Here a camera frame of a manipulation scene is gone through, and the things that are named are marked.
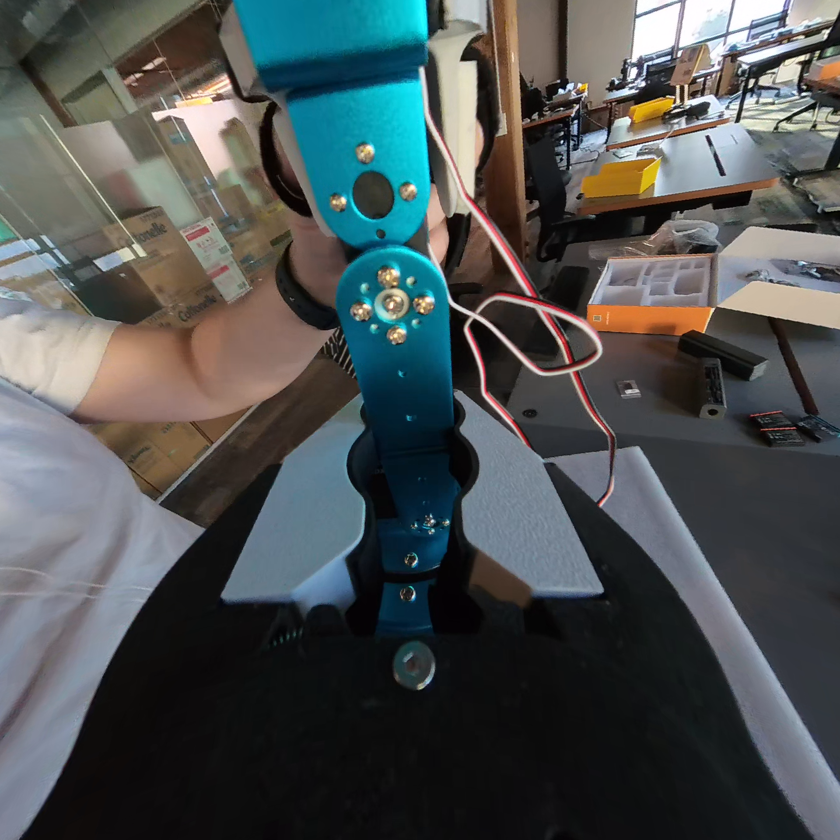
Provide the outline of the black rectangular holder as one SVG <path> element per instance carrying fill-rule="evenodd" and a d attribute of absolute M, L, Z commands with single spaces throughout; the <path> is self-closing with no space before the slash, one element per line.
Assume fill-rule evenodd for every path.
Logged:
<path fill-rule="evenodd" d="M 721 419 L 728 410 L 721 362 L 711 357 L 700 358 L 698 362 L 698 417 Z"/>

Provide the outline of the dark grey cluttered desk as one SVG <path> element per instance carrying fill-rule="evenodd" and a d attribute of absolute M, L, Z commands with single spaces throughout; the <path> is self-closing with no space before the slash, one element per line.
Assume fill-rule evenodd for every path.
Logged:
<path fill-rule="evenodd" d="M 581 289 L 578 311 L 586 306 L 609 260 L 592 248 L 573 246 L 566 262 L 585 265 L 589 276 Z M 698 417 L 699 362 L 678 350 L 680 336 L 601 332 L 602 358 L 583 374 L 594 403 L 620 440 L 656 437 L 698 443 L 761 446 L 749 422 L 754 413 L 782 411 L 795 424 L 808 414 L 784 362 L 769 319 L 778 321 L 818 410 L 815 415 L 838 427 L 838 329 L 770 318 L 716 307 L 709 334 L 769 360 L 766 372 L 744 381 L 723 372 L 728 410 L 721 419 Z M 633 380 L 641 398 L 624 400 L 616 382 Z"/>

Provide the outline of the black swivel office chair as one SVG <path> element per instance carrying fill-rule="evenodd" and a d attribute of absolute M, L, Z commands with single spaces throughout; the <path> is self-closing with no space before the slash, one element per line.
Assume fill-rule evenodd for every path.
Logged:
<path fill-rule="evenodd" d="M 595 217 L 566 211 L 569 173 L 557 162 L 550 136 L 531 143 L 526 148 L 526 159 L 539 203 L 540 228 L 535 256 L 542 263 L 558 261 L 568 245 L 586 239 Z"/>

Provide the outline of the large glass window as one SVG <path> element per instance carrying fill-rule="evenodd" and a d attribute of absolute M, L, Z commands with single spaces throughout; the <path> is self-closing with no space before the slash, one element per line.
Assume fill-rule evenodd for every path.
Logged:
<path fill-rule="evenodd" d="M 631 56 L 677 56 L 697 43 L 712 55 L 748 38 L 755 20 L 786 16 L 790 1 L 638 1 Z"/>

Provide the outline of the white foam sheet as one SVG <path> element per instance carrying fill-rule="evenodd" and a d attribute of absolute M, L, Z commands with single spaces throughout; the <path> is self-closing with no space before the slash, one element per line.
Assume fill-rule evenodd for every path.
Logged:
<path fill-rule="evenodd" d="M 813 838 L 839 838 L 838 781 L 780 681 L 638 447 L 616 456 L 616 487 L 598 507 L 606 453 L 541 459 L 535 560 L 519 572 L 538 598 L 616 592 L 616 643 L 639 637 L 633 662 L 652 691 L 714 753 L 762 760 Z"/>

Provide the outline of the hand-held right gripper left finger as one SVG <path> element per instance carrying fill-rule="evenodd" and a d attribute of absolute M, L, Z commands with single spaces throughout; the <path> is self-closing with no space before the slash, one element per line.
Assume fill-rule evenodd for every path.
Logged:
<path fill-rule="evenodd" d="M 349 473 L 365 431 L 349 403 L 283 461 L 222 592 L 226 605 L 315 606 L 341 613 L 356 594 L 347 564 L 365 531 L 365 506 Z"/>

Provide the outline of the small black case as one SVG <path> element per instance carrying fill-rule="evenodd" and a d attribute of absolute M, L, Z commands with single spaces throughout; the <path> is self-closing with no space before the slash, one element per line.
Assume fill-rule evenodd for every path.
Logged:
<path fill-rule="evenodd" d="M 696 330 L 679 337 L 678 350 L 698 359 L 718 360 L 725 372 L 746 382 L 760 378 L 769 364 L 761 355 Z"/>

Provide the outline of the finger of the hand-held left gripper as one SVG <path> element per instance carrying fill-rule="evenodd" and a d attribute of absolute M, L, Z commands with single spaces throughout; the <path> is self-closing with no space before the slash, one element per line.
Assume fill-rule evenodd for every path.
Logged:
<path fill-rule="evenodd" d="M 431 1 L 429 52 L 436 62 L 461 60 L 488 31 L 487 1 Z"/>
<path fill-rule="evenodd" d="M 289 58 L 283 34 L 285 3 L 231 2 L 219 29 L 227 73 L 238 97 L 246 102 L 287 103 L 282 80 Z"/>

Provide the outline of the black wrist band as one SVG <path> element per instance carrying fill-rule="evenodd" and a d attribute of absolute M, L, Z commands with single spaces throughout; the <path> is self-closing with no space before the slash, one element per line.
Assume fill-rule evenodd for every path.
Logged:
<path fill-rule="evenodd" d="M 316 300 L 294 277 L 291 271 L 290 242 L 278 258 L 275 268 L 276 288 L 281 299 L 301 322 L 321 332 L 333 332 L 340 327 L 336 310 Z"/>

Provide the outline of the long grey work table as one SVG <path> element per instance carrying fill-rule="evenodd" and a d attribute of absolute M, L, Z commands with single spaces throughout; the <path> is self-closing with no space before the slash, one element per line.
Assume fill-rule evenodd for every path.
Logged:
<path fill-rule="evenodd" d="M 780 176 L 738 123 L 666 139 L 655 182 L 638 195 L 584 197 L 579 216 L 645 216 L 711 204 L 715 208 L 748 204 L 753 193 L 778 185 Z"/>

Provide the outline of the blue toy robot arm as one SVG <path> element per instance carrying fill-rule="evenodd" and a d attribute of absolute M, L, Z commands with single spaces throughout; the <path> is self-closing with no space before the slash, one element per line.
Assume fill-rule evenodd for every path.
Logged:
<path fill-rule="evenodd" d="M 375 629 L 427 635 L 428 602 L 444 558 L 459 483 L 449 470 L 455 427 L 448 291 L 429 257 L 430 178 L 424 106 L 430 2 L 283 2 L 289 58 L 282 80 L 298 91 L 384 78 L 350 127 L 362 141 L 358 219 L 326 230 L 350 252 L 335 307 L 350 349 L 364 420 L 395 516 L 376 522 Z"/>

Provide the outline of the white packing box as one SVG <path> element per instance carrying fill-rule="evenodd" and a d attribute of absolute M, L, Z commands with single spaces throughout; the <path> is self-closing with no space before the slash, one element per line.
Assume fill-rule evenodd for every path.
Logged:
<path fill-rule="evenodd" d="M 717 306 L 839 328 L 838 281 L 795 275 L 794 263 L 838 267 L 839 237 L 747 227 L 717 255 Z"/>

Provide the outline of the striped black white cloth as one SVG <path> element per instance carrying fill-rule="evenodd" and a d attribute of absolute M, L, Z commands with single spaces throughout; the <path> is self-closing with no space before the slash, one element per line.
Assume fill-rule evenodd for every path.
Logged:
<path fill-rule="evenodd" d="M 320 349 L 320 354 L 331 360 L 351 379 L 356 379 L 353 360 L 344 332 L 338 327 Z"/>

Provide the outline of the person's white clothing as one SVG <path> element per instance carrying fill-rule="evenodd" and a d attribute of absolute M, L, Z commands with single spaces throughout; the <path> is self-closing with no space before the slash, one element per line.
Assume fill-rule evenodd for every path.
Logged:
<path fill-rule="evenodd" d="M 1 837 L 20 838 L 142 604 L 203 529 L 70 418 L 116 323 L 1 307 Z"/>

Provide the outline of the person's left hand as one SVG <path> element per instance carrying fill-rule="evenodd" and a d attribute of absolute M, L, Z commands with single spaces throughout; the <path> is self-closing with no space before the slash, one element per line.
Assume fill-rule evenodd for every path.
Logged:
<path fill-rule="evenodd" d="M 290 207 L 295 202 L 305 203 L 307 197 L 277 131 L 281 115 L 277 103 L 269 101 L 260 124 L 260 155 L 266 175 L 278 185 L 278 194 L 286 196 L 285 202 Z M 433 253 L 438 258 L 445 256 L 448 246 L 447 221 L 438 190 L 432 185 L 425 222 Z M 315 303 L 333 307 L 340 277 L 348 265 L 343 245 L 325 234 L 314 216 L 293 213 L 290 231 L 291 278 L 300 283 Z M 276 288 L 264 286 L 257 291 L 255 314 L 280 323 L 291 319 L 287 310 Z"/>

